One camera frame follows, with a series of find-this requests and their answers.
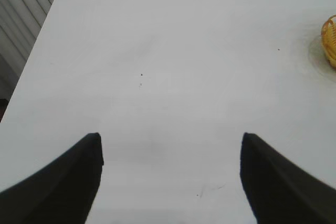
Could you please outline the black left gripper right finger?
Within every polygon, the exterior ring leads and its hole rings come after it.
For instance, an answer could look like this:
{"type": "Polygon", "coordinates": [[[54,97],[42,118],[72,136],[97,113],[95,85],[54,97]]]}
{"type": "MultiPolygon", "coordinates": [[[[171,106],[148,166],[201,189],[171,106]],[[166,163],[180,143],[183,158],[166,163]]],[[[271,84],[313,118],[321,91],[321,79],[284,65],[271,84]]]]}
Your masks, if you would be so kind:
{"type": "Polygon", "coordinates": [[[240,180],[257,223],[335,223],[335,189],[245,133],[240,180]]]}

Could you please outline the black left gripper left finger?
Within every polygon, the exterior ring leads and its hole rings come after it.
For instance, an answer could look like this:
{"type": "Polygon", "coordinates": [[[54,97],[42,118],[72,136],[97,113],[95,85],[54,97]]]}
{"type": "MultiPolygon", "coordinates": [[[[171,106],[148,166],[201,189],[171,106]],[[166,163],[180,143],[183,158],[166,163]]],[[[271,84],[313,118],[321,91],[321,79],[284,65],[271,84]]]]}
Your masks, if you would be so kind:
{"type": "Polygon", "coordinates": [[[85,223],[103,170],[99,133],[1,192],[1,223],[85,223]]]}

